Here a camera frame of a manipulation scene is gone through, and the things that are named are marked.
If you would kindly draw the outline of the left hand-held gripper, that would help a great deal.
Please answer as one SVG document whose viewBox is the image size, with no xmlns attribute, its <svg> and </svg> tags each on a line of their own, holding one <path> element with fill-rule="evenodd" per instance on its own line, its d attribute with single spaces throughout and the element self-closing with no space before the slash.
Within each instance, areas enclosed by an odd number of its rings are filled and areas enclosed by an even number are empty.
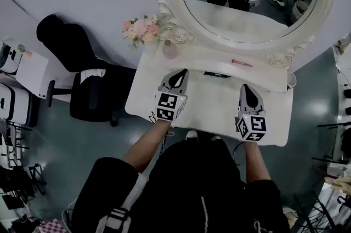
<svg viewBox="0 0 351 233">
<path fill-rule="evenodd" d="M 188 69 L 174 70 L 164 76 L 155 95 L 157 120 L 175 121 L 178 118 L 188 99 L 188 81 Z"/>
</svg>

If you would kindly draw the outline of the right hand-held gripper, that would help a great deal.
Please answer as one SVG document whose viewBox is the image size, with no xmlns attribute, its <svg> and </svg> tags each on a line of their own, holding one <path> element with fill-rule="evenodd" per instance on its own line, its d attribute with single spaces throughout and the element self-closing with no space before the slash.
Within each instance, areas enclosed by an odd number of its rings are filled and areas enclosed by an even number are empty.
<svg viewBox="0 0 351 233">
<path fill-rule="evenodd" d="M 260 141 L 267 133 L 266 112 L 261 95 L 248 84 L 240 89 L 238 109 L 235 127 L 240 139 Z"/>
</svg>

